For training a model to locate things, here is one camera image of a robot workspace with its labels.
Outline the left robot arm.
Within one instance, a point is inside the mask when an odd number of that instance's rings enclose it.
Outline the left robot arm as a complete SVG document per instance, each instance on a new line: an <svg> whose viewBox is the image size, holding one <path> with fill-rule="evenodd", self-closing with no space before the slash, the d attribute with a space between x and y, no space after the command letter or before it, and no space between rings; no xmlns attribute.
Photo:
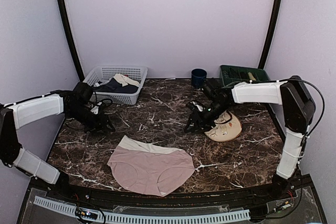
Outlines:
<svg viewBox="0 0 336 224"><path fill-rule="evenodd" d="M104 109L112 102L97 101L89 107L93 88L78 82L73 90L55 90L33 98L1 105L1 162L4 166L41 180L63 201L74 197L69 176L48 164L44 157L24 147L32 140L46 148L60 127L61 119L74 119L85 133L114 132Z"/></svg>

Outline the pink and white underwear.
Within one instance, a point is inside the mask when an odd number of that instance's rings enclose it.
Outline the pink and white underwear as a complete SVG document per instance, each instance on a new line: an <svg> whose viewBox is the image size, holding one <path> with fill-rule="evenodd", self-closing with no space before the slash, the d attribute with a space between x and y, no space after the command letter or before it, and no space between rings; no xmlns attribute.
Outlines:
<svg viewBox="0 0 336 224"><path fill-rule="evenodd" d="M159 197L178 189L195 172L193 159L186 151L139 142L126 135L107 164L123 189Z"/></svg>

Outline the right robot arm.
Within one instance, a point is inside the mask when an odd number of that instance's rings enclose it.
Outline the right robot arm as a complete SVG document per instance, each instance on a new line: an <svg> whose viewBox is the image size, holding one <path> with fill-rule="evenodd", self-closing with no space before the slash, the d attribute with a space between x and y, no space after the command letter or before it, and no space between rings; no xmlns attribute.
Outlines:
<svg viewBox="0 0 336 224"><path fill-rule="evenodd" d="M286 138L279 165L268 187L273 200L287 193L290 179L299 168L307 139L315 129L311 126L316 104L307 89L308 81L299 76L274 81L240 82L234 86L221 87L215 79L204 82L201 89L211 100L209 106L191 101L191 110L185 133L204 133L213 129L216 120L231 106L242 103L268 103L281 105L284 113Z"/></svg>

